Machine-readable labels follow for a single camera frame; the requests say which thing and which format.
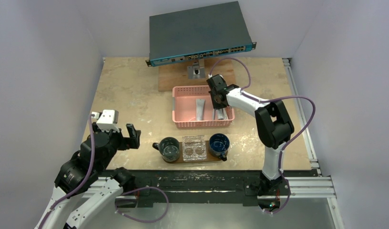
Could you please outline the dark green cup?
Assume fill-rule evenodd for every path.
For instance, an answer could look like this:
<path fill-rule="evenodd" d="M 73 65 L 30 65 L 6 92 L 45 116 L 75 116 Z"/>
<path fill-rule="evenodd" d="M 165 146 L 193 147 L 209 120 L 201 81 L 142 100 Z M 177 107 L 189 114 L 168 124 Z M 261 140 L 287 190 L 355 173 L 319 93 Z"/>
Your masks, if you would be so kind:
<path fill-rule="evenodd" d="M 180 144 L 176 138 L 166 137 L 159 143 L 152 143 L 152 147 L 160 152 L 167 163 L 173 163 L 180 158 Z"/>

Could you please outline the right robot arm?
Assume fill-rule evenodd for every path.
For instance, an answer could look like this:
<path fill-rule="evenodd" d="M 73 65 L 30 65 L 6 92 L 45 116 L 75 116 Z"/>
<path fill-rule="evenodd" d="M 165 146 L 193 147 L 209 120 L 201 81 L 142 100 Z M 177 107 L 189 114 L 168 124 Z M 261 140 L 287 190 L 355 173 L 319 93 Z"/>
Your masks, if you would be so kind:
<path fill-rule="evenodd" d="M 228 85 L 219 74 L 206 81 L 214 108 L 230 106 L 255 118 L 258 137 L 265 146 L 260 188 L 272 194 L 282 180 L 283 147 L 295 130 L 283 101 L 256 97 L 235 84 Z"/>

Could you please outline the blue cup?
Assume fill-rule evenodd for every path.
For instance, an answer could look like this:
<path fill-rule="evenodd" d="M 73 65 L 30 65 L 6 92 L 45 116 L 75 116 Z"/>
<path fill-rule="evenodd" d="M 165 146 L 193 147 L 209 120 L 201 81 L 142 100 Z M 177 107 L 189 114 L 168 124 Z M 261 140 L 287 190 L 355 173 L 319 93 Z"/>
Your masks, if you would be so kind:
<path fill-rule="evenodd" d="M 221 159 L 222 161 L 227 160 L 227 152 L 230 148 L 229 138 L 221 133 L 214 134 L 209 139 L 209 153 Z"/>

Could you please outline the clear acrylic holder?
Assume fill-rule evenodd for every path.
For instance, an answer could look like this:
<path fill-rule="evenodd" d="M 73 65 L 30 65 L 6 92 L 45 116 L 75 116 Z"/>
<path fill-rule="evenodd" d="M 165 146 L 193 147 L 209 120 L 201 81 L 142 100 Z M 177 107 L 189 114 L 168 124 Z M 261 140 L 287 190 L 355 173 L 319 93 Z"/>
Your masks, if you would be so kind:
<path fill-rule="evenodd" d="M 206 157 L 206 146 L 203 135 L 184 136 L 183 143 L 183 157 L 184 160 L 197 160 Z"/>

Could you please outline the pink plastic basket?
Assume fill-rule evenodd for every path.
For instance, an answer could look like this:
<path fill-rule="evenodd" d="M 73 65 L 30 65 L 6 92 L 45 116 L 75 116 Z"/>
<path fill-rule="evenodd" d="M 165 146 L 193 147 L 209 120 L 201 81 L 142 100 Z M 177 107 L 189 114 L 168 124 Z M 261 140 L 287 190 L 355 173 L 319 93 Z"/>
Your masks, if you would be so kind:
<path fill-rule="evenodd" d="M 235 119 L 234 109 L 225 108 L 225 118 L 218 120 L 214 117 L 210 89 L 207 85 L 176 86 L 172 90 L 172 120 L 177 128 L 208 128 L 229 126 Z M 196 120 L 196 100 L 205 100 L 203 120 Z"/>

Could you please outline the oval wooden tray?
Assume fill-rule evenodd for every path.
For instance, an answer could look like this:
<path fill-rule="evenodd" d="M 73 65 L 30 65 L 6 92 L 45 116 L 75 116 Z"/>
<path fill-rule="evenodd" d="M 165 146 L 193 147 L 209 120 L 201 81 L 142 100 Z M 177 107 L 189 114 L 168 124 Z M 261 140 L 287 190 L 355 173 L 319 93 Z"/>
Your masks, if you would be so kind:
<path fill-rule="evenodd" d="M 209 149 L 209 141 L 205 141 L 205 146 L 206 146 L 206 157 L 204 159 L 197 159 L 197 160 L 184 160 L 183 157 L 183 143 L 179 142 L 179 158 L 176 161 L 173 162 L 168 162 L 169 164 L 187 164 L 187 163 L 203 163 L 203 162 L 218 162 L 222 161 L 221 158 L 213 156 L 210 152 L 211 150 Z"/>

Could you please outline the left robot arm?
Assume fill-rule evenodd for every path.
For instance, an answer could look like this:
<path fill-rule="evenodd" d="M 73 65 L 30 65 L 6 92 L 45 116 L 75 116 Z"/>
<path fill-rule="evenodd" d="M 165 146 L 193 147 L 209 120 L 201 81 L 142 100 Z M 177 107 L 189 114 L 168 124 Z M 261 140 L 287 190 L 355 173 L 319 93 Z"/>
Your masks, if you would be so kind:
<path fill-rule="evenodd" d="M 84 193 L 106 170 L 117 151 L 138 149 L 141 131 L 127 124 L 129 137 L 117 125 L 106 126 L 94 122 L 90 134 L 71 159 L 64 163 L 54 181 L 51 199 L 39 220 L 38 229 L 80 229 L 97 211 L 116 195 L 134 191 L 135 177 L 124 167 L 117 168 L 110 180 L 81 207 L 77 203 Z"/>

